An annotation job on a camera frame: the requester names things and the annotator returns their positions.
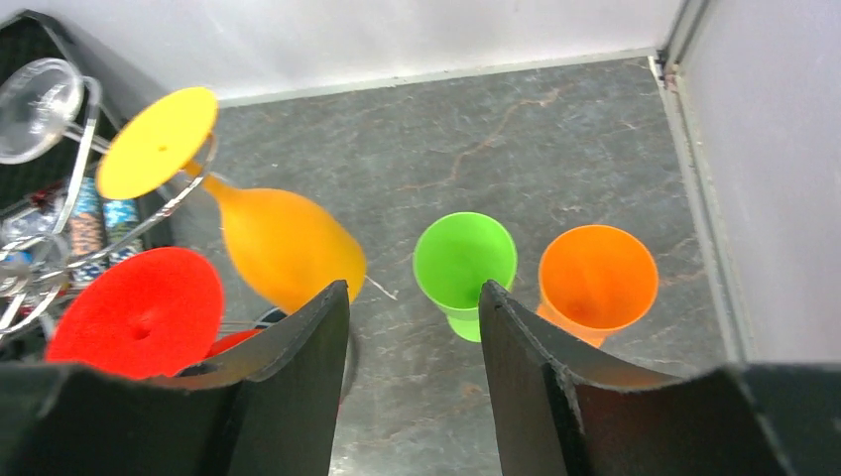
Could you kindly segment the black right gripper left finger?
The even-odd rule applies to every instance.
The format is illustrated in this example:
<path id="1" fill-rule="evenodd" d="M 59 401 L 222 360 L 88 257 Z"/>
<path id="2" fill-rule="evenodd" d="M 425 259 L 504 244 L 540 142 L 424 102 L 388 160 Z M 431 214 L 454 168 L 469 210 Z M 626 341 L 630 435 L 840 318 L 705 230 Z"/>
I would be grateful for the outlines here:
<path id="1" fill-rule="evenodd" d="M 173 378 L 80 364 L 1 368 L 5 475 L 325 475 L 349 335 L 347 286 Z"/>

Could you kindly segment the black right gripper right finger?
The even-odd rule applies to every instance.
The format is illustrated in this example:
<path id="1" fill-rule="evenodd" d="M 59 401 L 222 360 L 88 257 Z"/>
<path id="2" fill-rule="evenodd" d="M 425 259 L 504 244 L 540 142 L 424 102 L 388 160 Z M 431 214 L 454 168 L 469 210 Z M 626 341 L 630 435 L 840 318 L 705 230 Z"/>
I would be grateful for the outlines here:
<path id="1" fill-rule="evenodd" d="M 507 475 L 840 471 L 836 363 L 725 363 L 682 378 L 585 343 L 495 282 L 479 314 Z"/>

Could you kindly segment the orange plastic wine glass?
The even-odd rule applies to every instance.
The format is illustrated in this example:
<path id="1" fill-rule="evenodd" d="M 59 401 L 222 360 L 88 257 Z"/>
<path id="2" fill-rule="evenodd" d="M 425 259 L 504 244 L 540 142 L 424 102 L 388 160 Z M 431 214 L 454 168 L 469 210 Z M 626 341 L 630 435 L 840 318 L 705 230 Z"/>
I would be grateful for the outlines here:
<path id="1" fill-rule="evenodd" d="M 599 348 L 606 338 L 645 316 L 660 286 L 649 249 L 609 225 L 572 228 L 543 251 L 536 314 Z"/>

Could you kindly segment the green plastic wine glass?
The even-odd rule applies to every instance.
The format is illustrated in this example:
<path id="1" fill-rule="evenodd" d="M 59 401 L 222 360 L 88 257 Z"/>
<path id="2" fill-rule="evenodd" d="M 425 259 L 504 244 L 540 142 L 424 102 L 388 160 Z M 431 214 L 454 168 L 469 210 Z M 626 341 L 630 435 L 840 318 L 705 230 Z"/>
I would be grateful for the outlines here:
<path id="1" fill-rule="evenodd" d="M 491 280 L 509 290 L 519 264 L 515 241 L 495 218 L 460 211 L 432 222 L 413 254 L 415 280 L 460 338 L 481 341 L 479 300 Z"/>

